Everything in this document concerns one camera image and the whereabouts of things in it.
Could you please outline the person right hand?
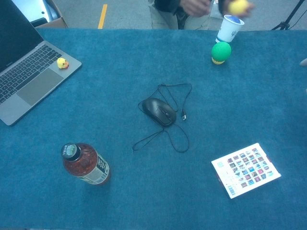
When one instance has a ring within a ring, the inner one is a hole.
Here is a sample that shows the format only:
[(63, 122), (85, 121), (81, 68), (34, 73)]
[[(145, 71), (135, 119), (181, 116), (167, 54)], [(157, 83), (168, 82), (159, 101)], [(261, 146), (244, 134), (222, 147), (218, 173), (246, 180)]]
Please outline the person right hand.
[(210, 0), (181, 0), (180, 7), (193, 17), (202, 17), (210, 13)]

